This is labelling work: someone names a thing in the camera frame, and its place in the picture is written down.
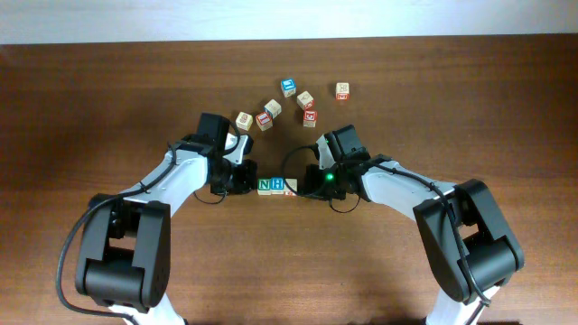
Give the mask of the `number 2 wooden block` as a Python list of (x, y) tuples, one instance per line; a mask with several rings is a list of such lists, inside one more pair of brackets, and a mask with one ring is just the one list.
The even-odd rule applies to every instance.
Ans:
[(296, 196), (298, 190), (298, 180), (296, 179), (286, 179), (284, 186), (285, 196)]

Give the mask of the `green N wooden block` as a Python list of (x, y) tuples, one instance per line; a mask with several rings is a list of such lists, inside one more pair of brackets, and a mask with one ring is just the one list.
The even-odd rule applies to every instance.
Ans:
[(260, 178), (257, 180), (257, 194), (261, 196), (268, 196), (272, 194), (270, 178)]

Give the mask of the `blue H wooden block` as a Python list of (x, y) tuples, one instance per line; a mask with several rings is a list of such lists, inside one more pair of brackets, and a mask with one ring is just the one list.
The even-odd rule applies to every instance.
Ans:
[(272, 195), (284, 195), (284, 179), (282, 177), (272, 177), (270, 179), (270, 190)]

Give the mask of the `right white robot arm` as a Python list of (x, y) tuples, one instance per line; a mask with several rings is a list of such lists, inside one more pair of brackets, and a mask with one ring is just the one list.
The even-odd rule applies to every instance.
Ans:
[(353, 125), (309, 148), (318, 162), (306, 169), (304, 196), (331, 202), (354, 194), (417, 225), (440, 287), (425, 323), (477, 323), (492, 296), (523, 268), (523, 250), (483, 181), (436, 181), (383, 154), (371, 156)]

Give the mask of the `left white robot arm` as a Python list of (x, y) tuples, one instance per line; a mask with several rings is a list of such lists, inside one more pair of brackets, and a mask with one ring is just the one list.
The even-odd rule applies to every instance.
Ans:
[(253, 145), (226, 117), (204, 113), (195, 133), (169, 145), (161, 163), (133, 187), (97, 194), (73, 230), (82, 234), (75, 276), (98, 316), (127, 324), (183, 324), (166, 293), (171, 219), (197, 190), (225, 199), (256, 187)]

